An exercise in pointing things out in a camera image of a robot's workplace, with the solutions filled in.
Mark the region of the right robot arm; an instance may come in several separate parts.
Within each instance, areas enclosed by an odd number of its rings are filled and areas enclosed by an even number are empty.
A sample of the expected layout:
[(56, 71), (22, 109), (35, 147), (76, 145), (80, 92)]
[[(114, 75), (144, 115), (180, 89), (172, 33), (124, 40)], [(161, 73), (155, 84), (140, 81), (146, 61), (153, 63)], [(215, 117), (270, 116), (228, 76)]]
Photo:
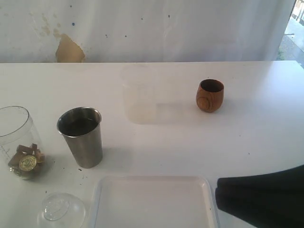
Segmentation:
[(302, 228), (304, 167), (219, 178), (215, 198), (219, 210), (257, 228)]

